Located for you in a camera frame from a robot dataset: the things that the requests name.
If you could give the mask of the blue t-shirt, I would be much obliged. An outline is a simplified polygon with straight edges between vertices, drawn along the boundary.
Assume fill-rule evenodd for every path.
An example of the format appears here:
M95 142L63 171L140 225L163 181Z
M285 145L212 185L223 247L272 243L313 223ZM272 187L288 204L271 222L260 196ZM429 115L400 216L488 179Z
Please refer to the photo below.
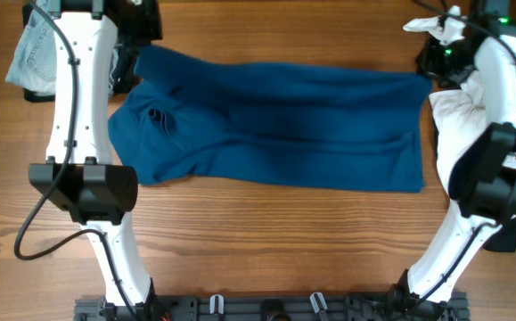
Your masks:
M219 64L158 46L142 50L135 73L141 81L108 130L143 185L200 176L366 192L423 189L420 115L428 78Z

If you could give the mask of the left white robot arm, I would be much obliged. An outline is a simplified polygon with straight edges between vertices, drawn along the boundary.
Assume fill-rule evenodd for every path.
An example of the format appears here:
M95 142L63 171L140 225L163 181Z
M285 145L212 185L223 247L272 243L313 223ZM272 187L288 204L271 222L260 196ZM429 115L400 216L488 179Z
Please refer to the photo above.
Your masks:
M114 164L108 135L113 51L122 45L136 57L139 46L160 40L159 7L154 1L98 0L29 5L55 35L56 91L45 161L29 167L29 182L41 198L16 236L14 255L39 259L84 235L99 263L105 294L77 301L74 318L169 320L136 244L137 175L129 166ZM45 202L69 213L80 229L46 250L24 254L22 240Z

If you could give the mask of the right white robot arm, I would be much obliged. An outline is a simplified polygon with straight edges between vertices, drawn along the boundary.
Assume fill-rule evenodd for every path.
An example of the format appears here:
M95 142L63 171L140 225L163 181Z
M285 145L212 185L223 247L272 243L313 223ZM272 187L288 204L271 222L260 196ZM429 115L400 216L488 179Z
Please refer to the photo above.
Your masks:
M442 34L416 58L419 74L442 88L474 72L484 86L487 126L455 156L447 177L450 210L422 257L374 305L386 320L456 320L455 282L493 235L516 220L516 20L507 1L435 8Z

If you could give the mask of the white printed t-shirt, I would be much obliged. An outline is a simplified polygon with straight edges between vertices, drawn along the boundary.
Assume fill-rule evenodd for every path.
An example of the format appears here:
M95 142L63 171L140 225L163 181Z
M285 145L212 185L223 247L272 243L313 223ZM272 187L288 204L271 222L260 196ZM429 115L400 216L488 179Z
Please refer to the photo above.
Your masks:
M442 45L479 45L468 79L429 97L440 182L462 217L503 224L516 218L516 21L505 1L473 1L468 14L457 5L419 5L436 15L408 22L406 31Z

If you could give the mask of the folded black garment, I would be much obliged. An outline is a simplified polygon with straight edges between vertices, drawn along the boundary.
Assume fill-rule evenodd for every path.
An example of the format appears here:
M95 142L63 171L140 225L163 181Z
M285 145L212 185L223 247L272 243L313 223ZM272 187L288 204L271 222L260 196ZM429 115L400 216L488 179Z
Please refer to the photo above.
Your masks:
M22 19L24 30L5 81L21 87L24 99L31 103L52 102L56 90L55 33L29 4L22 6ZM133 73L135 62L135 51L115 46L108 83L110 97L127 94L138 83Z

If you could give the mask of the folded light blue jeans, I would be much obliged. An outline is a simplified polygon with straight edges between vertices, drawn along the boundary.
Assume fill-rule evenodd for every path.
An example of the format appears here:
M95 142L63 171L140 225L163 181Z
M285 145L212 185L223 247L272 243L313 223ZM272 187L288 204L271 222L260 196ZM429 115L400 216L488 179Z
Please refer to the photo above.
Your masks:
M46 19L27 4L28 19L15 49L5 81L25 90L33 103L56 98L57 56L55 32Z

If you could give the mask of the black garment under white shirt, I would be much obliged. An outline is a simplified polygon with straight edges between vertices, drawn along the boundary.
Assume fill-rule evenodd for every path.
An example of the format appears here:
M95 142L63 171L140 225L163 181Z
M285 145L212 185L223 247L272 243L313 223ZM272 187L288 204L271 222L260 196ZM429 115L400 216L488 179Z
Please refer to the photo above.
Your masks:
M512 218L483 245L483 249L492 252L516 252L516 218Z

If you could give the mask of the black mounting rail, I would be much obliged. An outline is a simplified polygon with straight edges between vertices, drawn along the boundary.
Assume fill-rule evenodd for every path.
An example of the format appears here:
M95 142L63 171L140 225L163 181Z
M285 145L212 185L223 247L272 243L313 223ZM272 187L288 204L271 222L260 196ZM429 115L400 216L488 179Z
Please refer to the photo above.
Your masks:
M455 293L439 312L431 305L421 305L414 314L388 312L384 295L353 293L346 296L325 296L314 292L308 296L278 298L226 298L215 294L209 298L196 296L159 296L153 312L139 309L139 320L173 321L259 321L259 320L442 320L471 321L471 312L464 292Z

